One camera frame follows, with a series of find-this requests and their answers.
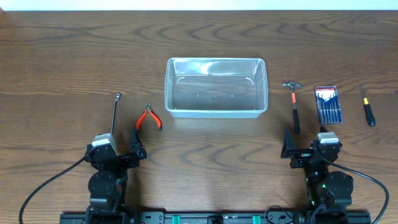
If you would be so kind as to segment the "blue precision screwdriver set case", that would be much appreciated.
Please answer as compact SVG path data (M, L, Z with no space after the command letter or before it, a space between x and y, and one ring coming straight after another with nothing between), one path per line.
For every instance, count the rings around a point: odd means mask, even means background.
M316 86L315 100L320 124L340 124L343 122L336 86Z

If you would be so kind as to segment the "black yellow handled screwdriver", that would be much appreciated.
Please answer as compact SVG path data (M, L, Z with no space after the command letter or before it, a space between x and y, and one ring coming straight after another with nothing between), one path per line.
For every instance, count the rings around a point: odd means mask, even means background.
M373 115L371 105L369 104L368 98L366 97L363 85L360 85L360 88L363 96L363 103L364 103L363 107L366 116L366 121L370 127L374 127L376 125L376 119Z

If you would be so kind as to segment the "claw hammer orange black handle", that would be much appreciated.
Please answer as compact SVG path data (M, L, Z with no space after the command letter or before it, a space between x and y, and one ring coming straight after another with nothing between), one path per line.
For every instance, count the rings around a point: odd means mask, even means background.
M290 88L290 90L291 90L291 98L292 98L292 106L293 106L293 119L294 119L294 131L296 134L300 134L301 129L300 129L300 121L299 121L299 114L298 114L298 109L297 109L297 100L296 100L295 89L303 88L303 85L301 83L295 82L295 81L286 81L286 82L282 82L282 86L286 87L286 88Z

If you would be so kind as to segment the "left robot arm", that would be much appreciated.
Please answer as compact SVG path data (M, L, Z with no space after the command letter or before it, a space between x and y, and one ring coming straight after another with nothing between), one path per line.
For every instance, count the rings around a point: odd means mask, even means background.
M116 141L111 133L96 136L86 146L85 161L97 170L88 182L90 191L89 219L118 217L122 222L134 216L125 205L127 170L139 166L146 159L146 150L136 127L132 128L129 152L116 153Z

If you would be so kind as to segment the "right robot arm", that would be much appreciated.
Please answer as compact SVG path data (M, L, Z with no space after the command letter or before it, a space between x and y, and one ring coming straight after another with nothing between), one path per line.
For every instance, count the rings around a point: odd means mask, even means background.
M314 212L343 213L352 204L353 178L341 171L329 171L342 143L334 132L325 131L323 126L321 130L309 148L299 149L286 129L280 157L290 159L292 169L304 170L308 201Z

